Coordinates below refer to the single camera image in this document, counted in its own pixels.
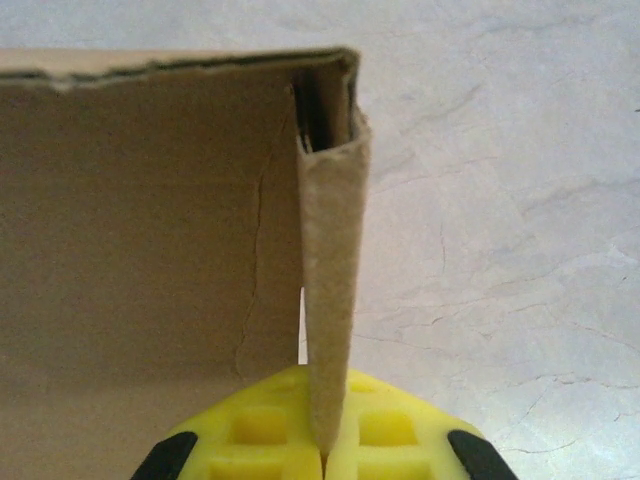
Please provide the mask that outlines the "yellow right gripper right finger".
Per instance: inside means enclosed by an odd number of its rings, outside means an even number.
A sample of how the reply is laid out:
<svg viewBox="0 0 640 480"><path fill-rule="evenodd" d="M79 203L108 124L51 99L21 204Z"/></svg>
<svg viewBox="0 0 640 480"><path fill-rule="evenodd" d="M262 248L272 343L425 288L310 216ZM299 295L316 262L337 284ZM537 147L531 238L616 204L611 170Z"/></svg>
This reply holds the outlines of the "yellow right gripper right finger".
<svg viewBox="0 0 640 480"><path fill-rule="evenodd" d="M468 422L362 372L348 372L326 479L516 480Z"/></svg>

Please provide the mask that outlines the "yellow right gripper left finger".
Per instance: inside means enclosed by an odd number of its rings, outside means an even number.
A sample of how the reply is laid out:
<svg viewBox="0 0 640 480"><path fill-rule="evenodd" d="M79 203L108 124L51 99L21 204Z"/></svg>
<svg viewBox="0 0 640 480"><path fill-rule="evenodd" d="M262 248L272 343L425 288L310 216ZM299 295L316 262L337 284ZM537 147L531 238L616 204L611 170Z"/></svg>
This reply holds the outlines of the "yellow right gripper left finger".
<svg viewBox="0 0 640 480"><path fill-rule="evenodd" d="M319 479L308 371L289 367L171 429L134 479Z"/></svg>

